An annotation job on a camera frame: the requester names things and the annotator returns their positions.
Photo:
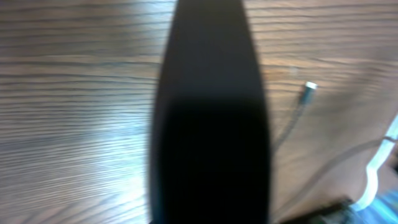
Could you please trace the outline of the Samsung Galaxy smartphone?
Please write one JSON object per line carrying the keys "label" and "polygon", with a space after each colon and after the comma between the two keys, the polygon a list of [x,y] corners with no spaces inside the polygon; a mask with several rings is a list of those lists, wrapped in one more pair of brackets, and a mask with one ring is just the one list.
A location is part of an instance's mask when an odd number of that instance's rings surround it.
{"label": "Samsung Galaxy smartphone", "polygon": [[181,0],[149,154],[154,223],[268,223],[271,140],[241,0]]}

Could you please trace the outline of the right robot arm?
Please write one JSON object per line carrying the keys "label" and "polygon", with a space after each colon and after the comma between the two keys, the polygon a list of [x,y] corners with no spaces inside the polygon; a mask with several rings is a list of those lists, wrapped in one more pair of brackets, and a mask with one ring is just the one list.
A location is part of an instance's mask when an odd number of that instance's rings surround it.
{"label": "right robot arm", "polygon": [[397,115],[394,117],[387,132],[382,138],[381,144],[366,166],[366,187],[362,196],[350,206],[355,212],[364,210],[373,202],[379,187],[378,170],[387,161],[397,144]]}

